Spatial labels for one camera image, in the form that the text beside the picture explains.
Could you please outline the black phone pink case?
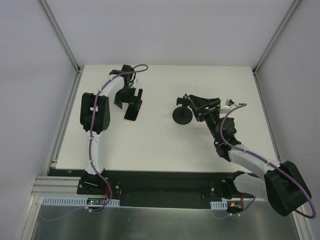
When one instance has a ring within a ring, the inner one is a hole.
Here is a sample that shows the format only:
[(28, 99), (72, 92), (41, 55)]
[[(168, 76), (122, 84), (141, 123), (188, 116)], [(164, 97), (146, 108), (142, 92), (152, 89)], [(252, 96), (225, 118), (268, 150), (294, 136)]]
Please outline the black phone pink case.
[(138, 118), (143, 101), (140, 100), (137, 104), (129, 104), (124, 115), (126, 121), (135, 122)]

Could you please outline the black phone stand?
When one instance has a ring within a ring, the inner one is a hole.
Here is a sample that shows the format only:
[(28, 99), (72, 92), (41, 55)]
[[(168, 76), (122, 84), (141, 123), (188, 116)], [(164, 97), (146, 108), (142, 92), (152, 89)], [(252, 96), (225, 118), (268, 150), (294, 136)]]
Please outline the black phone stand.
[(183, 97), (176, 99), (177, 108), (172, 112), (173, 120), (179, 125), (187, 125), (193, 119), (193, 112), (191, 110), (191, 100), (189, 96), (185, 94)]

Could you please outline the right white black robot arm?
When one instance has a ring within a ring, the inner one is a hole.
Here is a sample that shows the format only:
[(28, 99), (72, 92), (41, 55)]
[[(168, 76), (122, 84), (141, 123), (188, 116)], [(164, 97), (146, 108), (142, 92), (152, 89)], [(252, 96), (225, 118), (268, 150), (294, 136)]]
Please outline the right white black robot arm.
[(248, 149), (236, 139), (236, 126), (230, 114), (246, 107), (245, 103), (227, 100), (227, 107), (221, 107), (219, 98), (203, 98), (195, 95), (187, 97), (194, 117), (206, 123), (219, 157), (242, 166), (255, 176), (239, 171), (225, 184), (225, 192), (230, 197), (248, 193), (269, 202), (281, 216), (292, 212), (307, 218), (317, 216), (312, 202), (312, 194), (297, 166), (291, 162), (267, 159)]

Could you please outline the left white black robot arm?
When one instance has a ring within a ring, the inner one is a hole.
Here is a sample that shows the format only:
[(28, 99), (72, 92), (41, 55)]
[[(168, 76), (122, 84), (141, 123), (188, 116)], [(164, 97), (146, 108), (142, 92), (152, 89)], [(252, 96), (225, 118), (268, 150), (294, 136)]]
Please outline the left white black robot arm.
[(120, 70), (113, 69), (106, 83), (95, 93), (83, 93), (79, 120), (86, 135), (88, 160), (79, 181), (78, 194), (103, 194), (104, 199), (111, 194), (112, 187), (102, 176), (105, 170), (105, 136), (111, 123), (110, 100), (120, 109), (127, 104), (124, 118), (136, 121), (143, 103), (143, 89), (136, 89), (134, 82), (137, 73), (148, 68), (146, 64), (124, 64)]

